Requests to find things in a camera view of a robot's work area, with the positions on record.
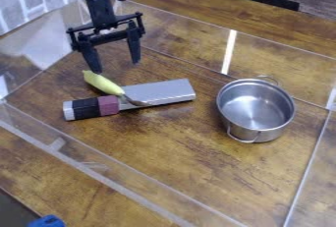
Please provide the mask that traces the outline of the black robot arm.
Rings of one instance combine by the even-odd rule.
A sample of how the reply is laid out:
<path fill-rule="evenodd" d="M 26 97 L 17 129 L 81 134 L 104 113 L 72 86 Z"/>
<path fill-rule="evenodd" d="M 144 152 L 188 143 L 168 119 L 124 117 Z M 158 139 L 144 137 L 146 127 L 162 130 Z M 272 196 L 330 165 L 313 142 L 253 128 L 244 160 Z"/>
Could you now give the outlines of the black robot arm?
<path fill-rule="evenodd" d="M 140 61 L 140 38 L 145 34 L 142 14 L 117 16 L 110 0 L 85 0 L 92 22 L 77 28 L 69 28 L 70 47 L 82 54 L 93 73 L 102 73 L 96 45 L 125 40 L 132 63 Z"/>

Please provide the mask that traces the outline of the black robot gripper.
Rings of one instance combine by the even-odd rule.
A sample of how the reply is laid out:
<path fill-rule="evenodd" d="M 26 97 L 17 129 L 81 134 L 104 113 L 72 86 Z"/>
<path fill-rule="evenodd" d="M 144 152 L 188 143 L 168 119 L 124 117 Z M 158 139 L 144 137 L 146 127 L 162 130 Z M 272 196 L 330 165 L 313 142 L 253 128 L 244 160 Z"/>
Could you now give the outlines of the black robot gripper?
<path fill-rule="evenodd" d="M 94 48 L 101 43 L 125 38 L 130 61 L 133 64 L 140 61 L 140 37 L 145 34 L 141 21 L 142 14 L 134 12 L 133 14 L 117 16 L 110 0 L 85 0 L 85 2 L 92 22 L 77 28 L 69 28 L 66 33 L 70 37 L 72 49 L 81 52 L 90 71 L 101 74 L 102 65 Z M 125 30 L 100 35 L 101 30 L 117 28 L 122 24 L 126 24 Z"/>

